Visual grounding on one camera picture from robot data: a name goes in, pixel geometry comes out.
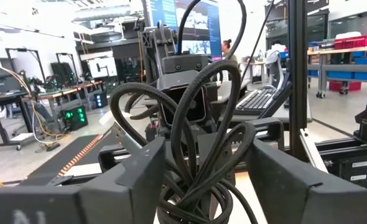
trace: black cable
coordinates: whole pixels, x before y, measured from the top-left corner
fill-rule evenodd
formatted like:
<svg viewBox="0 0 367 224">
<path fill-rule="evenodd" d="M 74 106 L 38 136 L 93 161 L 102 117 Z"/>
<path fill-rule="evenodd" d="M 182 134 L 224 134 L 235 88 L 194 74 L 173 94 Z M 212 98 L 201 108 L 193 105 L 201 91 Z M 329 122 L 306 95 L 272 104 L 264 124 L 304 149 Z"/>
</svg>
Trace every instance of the black cable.
<svg viewBox="0 0 367 224">
<path fill-rule="evenodd" d="M 182 53 L 182 36 L 185 27 L 185 21 L 190 14 L 190 11 L 195 7 L 195 5 L 200 2 L 200 0 L 194 0 L 188 6 L 185 11 L 183 18 L 181 20 L 181 25 L 179 28 L 179 42 L 178 42 L 178 54 Z M 229 54 L 229 59 L 235 52 L 244 32 L 246 24 L 246 9 L 242 0 L 238 0 L 241 6 L 244 20 L 242 18 L 242 26 L 239 32 L 238 38 L 234 43 L 234 46 Z M 196 173 L 196 157 L 195 157 L 195 144 L 193 136 L 190 130 L 189 123 L 186 119 L 187 112 L 191 102 L 194 100 L 195 96 L 198 94 L 202 86 L 210 81 L 210 78 L 220 72 L 228 71 L 232 76 L 232 88 L 230 98 L 228 100 L 228 106 L 220 125 L 220 128 L 216 134 L 215 142 L 211 147 L 211 151 L 207 156 L 206 161 L 202 165 L 198 173 Z M 176 103 L 165 93 L 157 90 L 156 88 L 140 83 L 127 83 L 118 86 L 110 97 L 110 107 L 113 116 L 120 124 L 120 126 L 136 140 L 140 145 L 144 146 L 147 141 L 128 124 L 128 122 L 123 117 L 119 109 L 119 99 L 129 92 L 137 91 L 135 97 L 142 94 L 148 95 L 158 101 L 159 104 L 164 105 L 171 113 L 174 114 L 174 120 L 172 126 L 174 127 L 171 132 L 171 148 L 172 155 L 176 166 L 171 161 L 166 160 L 165 165 L 167 170 L 176 173 L 179 178 L 172 180 L 168 175 L 165 175 L 164 184 L 166 187 L 162 190 L 160 195 L 160 204 L 157 208 L 157 216 L 159 218 L 160 224 L 166 223 L 228 223 L 230 214 L 233 209 L 233 199 L 231 198 L 230 191 L 239 199 L 243 205 L 246 213 L 252 224 L 257 224 L 257 220 L 254 216 L 254 212 L 247 203 L 244 196 L 240 193 L 235 186 L 224 179 L 224 176 L 230 172 L 246 155 L 247 151 L 252 148 L 253 140 L 256 135 L 255 127 L 250 123 L 241 123 L 235 126 L 228 134 L 226 130 L 228 129 L 229 123 L 233 116 L 233 111 L 235 109 L 240 86 L 243 79 L 241 79 L 241 74 L 237 68 L 236 62 L 230 60 L 222 60 L 218 62 L 213 62 L 206 66 L 202 71 L 199 72 L 198 76 L 194 81 L 189 84 L 185 93 L 182 95 L 180 103 Z M 181 136 L 182 132 L 187 140 L 186 148 L 189 154 L 189 167 L 185 164 L 183 152 L 182 152 L 182 142 Z M 239 149 L 231 156 L 231 158 L 216 172 L 214 172 L 216 158 L 222 153 L 223 149 L 227 148 L 237 135 L 242 134 L 243 140 Z M 205 196 L 212 194 L 215 196 L 216 200 L 221 206 L 221 215 L 214 220 L 210 220 L 203 212 L 198 208 L 199 201 Z"/>
<path fill-rule="evenodd" d="M 271 5 L 270 5 L 270 6 L 269 6 L 269 8 L 268 8 L 268 12 L 266 13 L 266 16 L 265 16 L 264 22 L 262 23 L 261 30 L 260 30 L 260 31 L 259 31 L 259 33 L 258 33 L 258 37 L 257 37 L 257 41 L 256 41 L 256 45 L 254 46 L 254 48 L 253 48 L 253 52 L 251 52 L 250 58 L 249 58 L 249 59 L 248 59 L 248 61 L 247 61 L 247 66 L 246 66 L 246 68 L 244 69 L 243 76 L 241 77 L 240 85 L 243 83 L 244 77 L 246 76 L 246 72 L 247 72 L 248 68 L 250 67 L 251 61 L 253 60 L 254 53 L 255 53 L 255 51 L 256 51 L 256 48 L 257 48 L 257 46 L 258 46 L 258 42 L 259 42 L 259 40 L 260 40 L 260 38 L 261 38 L 261 35 L 262 35 L 262 31 L 264 30 L 265 24 L 266 24 L 266 22 L 267 22 L 267 20 L 268 20 L 268 17 L 269 17 L 269 15 L 270 15 L 270 13 L 271 13 L 271 11 L 272 11 L 272 7 L 273 7 L 274 5 L 275 5 L 275 0 L 272 0 Z"/>
<path fill-rule="evenodd" d="M 172 113 L 174 112 L 174 109 L 177 109 L 175 112 L 175 117 L 173 121 L 176 122 L 178 119 L 178 114 L 183 114 L 185 116 L 186 111 L 180 112 L 180 108 L 184 107 L 184 99 L 185 101 L 188 101 L 190 99 L 190 96 L 193 95 L 193 93 L 196 93 L 199 91 L 199 89 L 202 87 L 202 85 L 206 82 L 208 82 L 208 79 L 210 76 L 212 76 L 213 73 L 219 70 L 227 70 L 230 72 L 233 76 L 233 88 L 232 88 L 232 94 L 230 96 L 230 107 L 231 109 L 228 109 L 228 112 L 226 113 L 226 117 L 229 117 L 229 111 L 233 111 L 235 108 L 235 104 L 239 95 L 239 82 L 240 82 L 240 74 L 239 70 L 233 61 L 229 60 L 222 60 L 218 62 L 213 62 L 209 66 L 207 66 L 204 70 L 202 70 L 198 77 L 192 82 L 192 84 L 189 85 L 185 93 L 183 94 L 183 97 L 180 101 L 180 104 L 178 107 L 176 107 L 176 103 L 169 98 L 166 94 L 163 92 L 155 89 L 154 87 L 151 87 L 149 85 L 145 85 L 142 83 L 126 83 L 123 85 L 118 86 L 114 89 L 111 97 L 110 97 L 110 106 L 111 111 L 113 113 L 114 118 L 116 121 L 121 125 L 123 129 L 126 130 L 128 134 L 130 134 L 136 141 L 142 144 L 140 142 L 140 138 L 138 137 L 139 133 L 136 132 L 136 130 L 133 130 L 132 127 L 126 126 L 126 121 L 123 118 L 120 110 L 119 110 L 119 99 L 129 93 L 130 91 L 137 91 L 138 93 L 148 95 L 150 97 L 156 98 L 159 103 L 162 103 L 168 110 L 170 110 Z M 191 154 L 191 149 L 195 150 L 194 144 L 192 144 L 193 136 L 190 132 L 190 128 L 187 122 L 180 122 L 180 126 L 182 126 L 181 129 L 177 128 L 177 130 L 182 130 L 185 138 L 187 140 L 187 148 L 189 151 L 189 154 Z M 223 125 L 222 128 L 220 128 L 219 133 L 225 133 L 226 129 L 224 128 L 225 125 Z M 167 185 L 166 188 L 162 191 L 160 195 L 160 204 L 159 208 L 157 209 L 157 216 L 159 217 L 159 221 L 161 224 L 163 223 L 228 223 L 229 216 L 233 209 L 233 199 L 231 198 L 231 195 L 229 191 L 232 191 L 238 198 L 241 203 L 243 203 L 244 208 L 246 209 L 247 214 L 253 214 L 251 211 L 251 208 L 247 203 L 245 203 L 246 199 L 239 193 L 237 189 L 235 189 L 234 186 L 229 185 L 226 183 L 226 181 L 223 180 L 223 177 L 226 175 L 227 172 L 229 172 L 235 165 L 237 165 L 241 158 L 244 156 L 244 154 L 247 152 L 247 150 L 250 148 L 250 145 L 252 145 L 253 139 L 255 138 L 255 128 L 253 125 L 248 123 L 242 123 L 238 125 L 237 127 L 233 128 L 233 130 L 225 137 L 223 138 L 220 143 L 217 144 L 219 147 L 219 150 L 225 148 L 226 146 L 230 145 L 232 140 L 234 138 L 237 138 L 237 135 L 239 133 L 243 133 L 244 139 L 242 144 L 240 145 L 238 151 L 234 154 L 233 157 L 217 172 L 212 173 L 205 181 L 200 182 L 199 185 L 193 185 L 192 182 L 193 177 L 191 177 L 191 173 L 188 171 L 188 167 L 185 165 L 184 157 L 182 155 L 181 145 L 179 144 L 178 149 L 174 149 L 176 147 L 176 144 L 172 142 L 173 146 L 173 157 L 174 161 L 177 164 L 177 167 L 175 167 L 171 162 L 166 161 L 166 165 L 169 166 L 170 170 L 173 172 L 176 172 L 176 174 L 179 177 L 183 178 L 183 181 L 180 181 L 180 179 L 171 180 L 165 178 L 165 184 Z M 197 208 L 197 200 L 202 198 L 204 194 L 211 193 L 215 196 L 218 203 L 221 205 L 222 213 L 219 217 L 217 217 L 214 220 L 209 220 L 208 217 L 206 217 L 204 214 L 201 213 L 201 210 Z M 177 205 L 171 204 L 169 201 L 174 200 L 176 197 L 174 195 L 179 195 L 181 200 L 177 202 Z M 256 220 L 253 219 L 252 216 L 250 216 L 250 219 L 252 223 L 257 223 Z"/>
</svg>

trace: person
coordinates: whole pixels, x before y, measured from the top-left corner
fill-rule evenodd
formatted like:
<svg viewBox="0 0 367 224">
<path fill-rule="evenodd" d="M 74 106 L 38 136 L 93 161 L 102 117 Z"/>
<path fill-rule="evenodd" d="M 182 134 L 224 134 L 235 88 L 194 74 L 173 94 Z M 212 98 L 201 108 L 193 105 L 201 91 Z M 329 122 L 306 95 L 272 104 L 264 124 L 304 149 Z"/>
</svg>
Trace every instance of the person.
<svg viewBox="0 0 367 224">
<path fill-rule="evenodd" d="M 232 40 L 231 39 L 224 40 L 222 42 L 221 49 L 222 49 L 222 57 L 223 58 L 225 58 L 226 56 L 228 56 L 228 53 L 231 50 L 231 43 L 232 43 Z M 235 55 L 232 55 L 232 57 L 230 58 L 230 60 L 235 61 L 238 64 L 238 66 L 239 66 L 238 58 Z M 228 74 L 228 80 L 232 80 L 231 74 Z"/>
<path fill-rule="evenodd" d="M 232 40 L 231 39 L 224 40 L 222 42 L 222 46 L 221 46 L 221 48 L 222 48 L 222 57 L 225 58 L 226 56 L 228 56 L 228 53 L 231 50 L 231 43 L 232 43 Z M 230 60 L 234 60 L 236 63 L 239 64 L 238 58 L 235 55 L 232 55 L 232 57 L 231 57 Z"/>
</svg>

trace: black metal frame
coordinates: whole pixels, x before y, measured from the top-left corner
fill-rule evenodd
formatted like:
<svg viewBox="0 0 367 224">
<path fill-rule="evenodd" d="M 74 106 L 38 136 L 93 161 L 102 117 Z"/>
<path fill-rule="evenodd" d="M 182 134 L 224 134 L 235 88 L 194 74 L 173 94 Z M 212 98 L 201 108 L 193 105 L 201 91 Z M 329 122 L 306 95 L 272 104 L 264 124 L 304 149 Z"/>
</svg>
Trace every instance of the black metal frame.
<svg viewBox="0 0 367 224">
<path fill-rule="evenodd" d="M 289 0 L 289 60 L 292 92 L 289 106 L 290 154 L 306 161 L 300 130 L 307 127 L 307 30 L 306 1 Z"/>
<path fill-rule="evenodd" d="M 27 104 L 22 101 L 22 97 L 26 95 L 27 93 L 18 93 L 13 95 L 7 95 L 7 96 L 0 96 L 0 106 L 5 106 L 11 103 L 16 103 L 19 105 L 22 111 L 23 120 L 25 123 L 25 126 L 27 128 L 27 131 L 29 133 L 33 133 L 33 129 L 30 122 L 30 116 L 28 114 L 28 107 Z M 19 141 L 11 141 L 8 138 L 8 134 L 6 130 L 3 128 L 1 120 L 0 120 L 0 136 L 2 143 L 0 143 L 0 147 L 4 146 L 17 146 L 17 150 L 20 150 L 21 143 Z"/>
<path fill-rule="evenodd" d="M 73 63 L 74 74 L 76 75 L 76 80 L 78 81 L 78 75 L 77 75 L 76 63 L 74 62 L 73 54 L 70 54 L 70 53 L 56 53 L 58 63 L 60 63 L 60 56 L 61 56 L 61 55 L 63 55 L 63 56 L 69 56 L 70 60 L 71 60 L 71 61 L 72 61 L 72 63 Z"/>
<path fill-rule="evenodd" d="M 25 49 L 25 48 L 15 48 L 15 49 L 5 48 L 5 51 L 7 52 L 7 56 L 8 56 L 8 61 L 11 64 L 12 71 L 15 72 L 15 73 L 17 73 L 17 70 L 16 70 L 16 67 L 15 67 L 14 61 L 12 60 L 12 57 L 11 57 L 10 51 L 12 51 L 12 50 L 16 50 L 17 52 L 34 52 L 35 56 L 36 56 L 36 59 L 37 59 L 37 62 L 39 63 L 39 66 L 40 66 L 43 82 L 45 82 L 44 69 L 42 68 L 41 59 L 40 59 L 40 55 L 39 55 L 38 50 Z"/>
</svg>

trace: table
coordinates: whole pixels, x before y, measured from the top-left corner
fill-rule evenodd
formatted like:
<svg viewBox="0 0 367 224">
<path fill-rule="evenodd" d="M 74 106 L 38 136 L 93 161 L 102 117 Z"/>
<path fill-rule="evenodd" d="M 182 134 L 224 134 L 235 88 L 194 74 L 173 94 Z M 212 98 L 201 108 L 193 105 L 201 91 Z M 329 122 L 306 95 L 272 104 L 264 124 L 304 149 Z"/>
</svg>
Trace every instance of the table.
<svg viewBox="0 0 367 224">
<path fill-rule="evenodd" d="M 340 81 L 359 81 L 367 82 L 367 80 L 347 79 L 347 78 L 329 78 L 327 72 L 338 71 L 338 72 L 367 72 L 367 65 L 357 64 L 340 64 L 340 65 L 329 65 L 327 63 L 327 56 L 330 54 L 345 54 L 352 52 L 367 52 L 367 47 L 356 47 L 352 49 L 340 49 L 340 50 L 319 50 L 316 52 L 308 52 L 308 57 L 313 55 L 319 55 L 318 64 L 308 64 L 308 70 L 318 70 L 318 98 L 324 98 L 327 90 L 328 80 L 340 80 Z"/>
<path fill-rule="evenodd" d="M 58 115 L 59 115 L 59 110 L 57 109 L 58 107 L 60 107 L 62 109 L 62 107 L 69 107 L 70 105 L 82 105 L 83 102 L 81 100 L 81 96 L 80 96 L 80 90 L 84 91 L 84 96 L 85 96 L 85 101 L 87 103 L 87 109 L 89 111 L 92 110 L 91 107 L 91 99 L 90 99 L 90 94 L 88 92 L 88 88 L 96 88 L 99 89 L 101 88 L 101 91 L 103 91 L 103 82 L 99 81 L 99 82 L 91 82 L 91 83 L 82 83 L 82 84 L 78 84 L 77 86 L 73 86 L 71 88 L 67 88 L 64 90 L 57 90 L 57 91 L 53 91 L 53 92 L 49 92 L 49 93 L 40 93 L 38 95 L 38 99 L 39 100 L 48 100 L 50 109 L 51 109 L 51 114 L 52 114 L 52 118 L 54 121 L 58 120 Z M 76 95 L 76 100 L 72 100 L 72 95 Z M 61 103 L 61 97 L 63 96 L 67 96 L 67 100 L 68 102 L 66 103 Z"/>
<path fill-rule="evenodd" d="M 29 137 L 33 135 L 32 134 L 33 130 L 32 130 L 31 122 L 30 122 L 30 116 L 28 114 L 28 107 L 26 103 L 24 103 L 22 100 L 22 98 L 26 95 L 27 93 L 14 93 L 11 95 L 2 95 L 0 96 L 0 106 L 6 106 L 12 103 L 19 105 L 22 111 L 22 116 L 23 116 L 23 119 L 24 119 L 24 122 L 27 128 L 27 131 L 31 133 L 30 135 L 26 136 L 26 137 Z M 18 151 L 21 150 L 21 141 L 23 139 L 19 140 L 20 139 L 18 138 L 19 136 L 15 137 L 14 139 L 9 139 L 6 130 L 2 127 L 1 121 L 0 121 L 0 135 L 2 139 L 2 143 L 0 143 L 0 147 L 16 146 L 16 150 Z"/>
</svg>

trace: computer tower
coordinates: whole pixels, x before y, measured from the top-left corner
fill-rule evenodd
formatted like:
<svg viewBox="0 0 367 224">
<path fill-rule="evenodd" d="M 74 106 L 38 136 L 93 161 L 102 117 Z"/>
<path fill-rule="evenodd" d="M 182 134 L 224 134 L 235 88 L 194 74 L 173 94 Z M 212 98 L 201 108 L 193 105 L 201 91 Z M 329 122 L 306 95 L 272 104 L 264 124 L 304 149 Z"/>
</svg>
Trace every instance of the computer tower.
<svg viewBox="0 0 367 224">
<path fill-rule="evenodd" d="M 105 106 L 109 105 L 108 97 L 105 91 L 103 91 L 102 93 L 95 93 L 94 101 L 95 101 L 95 108 L 104 108 Z"/>
<path fill-rule="evenodd" d="M 88 125 L 88 120 L 83 105 L 61 110 L 65 126 L 69 131 L 76 131 Z"/>
</svg>

